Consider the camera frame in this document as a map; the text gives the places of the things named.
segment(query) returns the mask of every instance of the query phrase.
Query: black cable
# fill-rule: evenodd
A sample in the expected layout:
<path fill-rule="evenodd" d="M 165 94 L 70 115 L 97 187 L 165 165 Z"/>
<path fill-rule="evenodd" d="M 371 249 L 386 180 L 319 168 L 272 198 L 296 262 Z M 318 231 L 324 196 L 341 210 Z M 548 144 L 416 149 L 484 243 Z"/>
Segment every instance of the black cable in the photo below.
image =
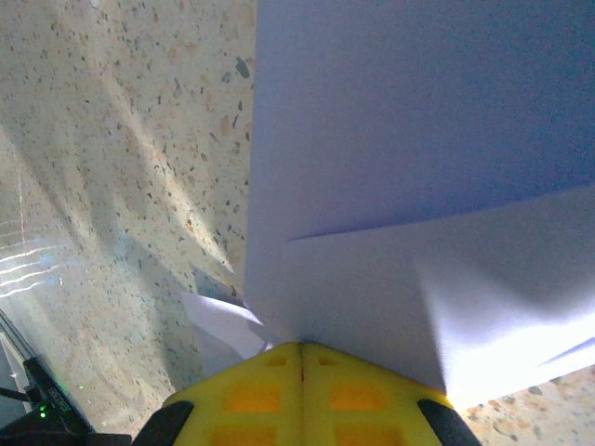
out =
<path fill-rule="evenodd" d="M 26 393 L 20 393 L 16 390 L 10 390 L 9 388 L 0 387 L 0 397 L 7 397 L 16 401 L 29 402 L 29 397 Z"/>

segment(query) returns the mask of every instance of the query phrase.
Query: yellow object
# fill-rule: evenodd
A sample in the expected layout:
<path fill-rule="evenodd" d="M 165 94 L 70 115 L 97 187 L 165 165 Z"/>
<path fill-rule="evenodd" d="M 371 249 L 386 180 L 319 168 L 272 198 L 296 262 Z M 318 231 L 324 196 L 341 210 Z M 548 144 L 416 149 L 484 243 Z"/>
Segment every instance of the yellow object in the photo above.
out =
<path fill-rule="evenodd" d="M 440 446 L 417 407 L 440 393 L 317 344 L 288 343 L 207 378 L 165 406 L 194 408 L 176 446 Z"/>

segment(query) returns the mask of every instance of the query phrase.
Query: white paper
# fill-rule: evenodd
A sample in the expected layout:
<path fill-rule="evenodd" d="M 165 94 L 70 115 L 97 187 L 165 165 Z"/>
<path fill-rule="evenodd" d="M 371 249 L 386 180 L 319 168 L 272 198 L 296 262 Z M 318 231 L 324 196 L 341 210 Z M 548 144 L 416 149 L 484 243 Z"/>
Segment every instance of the white paper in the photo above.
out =
<path fill-rule="evenodd" d="M 534 369 L 595 336 L 593 253 L 590 188 L 288 243 L 268 311 L 465 406 L 556 377 L 554 361 Z"/>
<path fill-rule="evenodd" d="M 182 293 L 182 299 L 203 361 L 203 377 L 222 372 L 278 343 L 246 308 L 190 293 Z"/>
<path fill-rule="evenodd" d="M 532 0 L 260 2 L 258 319 L 461 400 L 589 362 L 548 362 L 593 336 L 592 214 L 548 214 L 552 194 L 595 183 L 589 17 Z"/>

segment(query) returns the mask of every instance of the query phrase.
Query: stone floor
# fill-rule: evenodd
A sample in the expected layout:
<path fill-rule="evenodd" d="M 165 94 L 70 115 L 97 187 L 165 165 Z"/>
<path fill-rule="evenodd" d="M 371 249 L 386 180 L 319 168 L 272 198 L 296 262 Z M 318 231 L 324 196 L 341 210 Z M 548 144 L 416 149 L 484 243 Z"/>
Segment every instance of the stone floor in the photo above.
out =
<path fill-rule="evenodd" d="M 242 294 L 255 21 L 0 1 L 0 308 L 100 431 L 200 378 L 180 291 Z M 595 444 L 594 397 L 591 369 L 463 416 L 484 444 Z"/>

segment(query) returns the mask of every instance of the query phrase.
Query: terrazzo floor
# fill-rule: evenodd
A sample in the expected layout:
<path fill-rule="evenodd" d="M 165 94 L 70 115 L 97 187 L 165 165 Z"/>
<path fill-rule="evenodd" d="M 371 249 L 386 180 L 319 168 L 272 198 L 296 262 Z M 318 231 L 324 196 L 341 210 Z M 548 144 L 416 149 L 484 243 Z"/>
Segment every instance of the terrazzo floor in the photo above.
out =
<path fill-rule="evenodd" d="M 201 377 L 181 291 L 242 295 L 256 2 L 0 2 L 0 308 L 100 431 Z M 595 368 L 463 413 L 595 444 Z"/>

